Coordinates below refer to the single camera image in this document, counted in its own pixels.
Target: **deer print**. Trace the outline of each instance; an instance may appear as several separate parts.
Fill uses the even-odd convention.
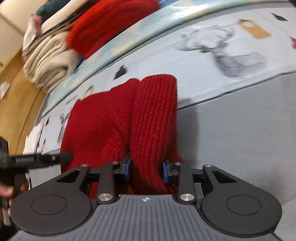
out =
[[[176,49],[181,51],[199,50],[201,53],[211,53],[224,76],[230,78],[245,78],[267,66],[266,57],[260,53],[253,52],[248,55],[238,56],[228,55],[225,52],[225,49],[229,45],[227,41],[234,36],[235,30],[226,30],[219,27],[216,29],[224,33],[224,36],[216,34],[219,40],[215,43],[214,47],[201,45],[198,41],[195,41],[197,33],[202,31],[198,29],[192,33],[181,35],[184,40],[181,41],[181,44]]]
[[[60,114],[59,119],[61,120],[61,130],[59,131],[59,136],[57,138],[57,142],[60,144],[62,142],[64,132],[65,132],[65,124],[70,116],[71,110],[68,112],[66,116],[64,116],[65,112]]]

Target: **light blue patterned fabric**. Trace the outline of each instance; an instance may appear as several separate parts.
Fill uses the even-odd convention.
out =
[[[180,0],[140,20],[82,63],[49,96],[42,116],[61,102],[69,93],[103,67],[148,39],[189,20],[220,10],[252,3],[288,2],[287,0]]]

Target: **red knit fabric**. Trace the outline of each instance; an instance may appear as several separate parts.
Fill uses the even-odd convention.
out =
[[[72,49],[87,59],[158,8],[157,0],[100,0],[75,22],[67,40]]]
[[[130,194],[176,193],[164,185],[162,161],[182,161],[177,155],[177,85],[171,75],[136,79],[77,101],[65,129],[61,152],[71,151],[73,162],[92,168],[132,157]],[[96,187],[90,197],[94,198]]]

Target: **teal garment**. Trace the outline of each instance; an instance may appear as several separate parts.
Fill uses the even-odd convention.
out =
[[[37,9],[36,14],[42,17],[41,24],[56,12],[60,11],[70,0],[51,0]]]

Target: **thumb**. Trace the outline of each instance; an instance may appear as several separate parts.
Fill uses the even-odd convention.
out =
[[[0,183],[0,197],[10,198],[14,194],[13,186],[6,186]]]

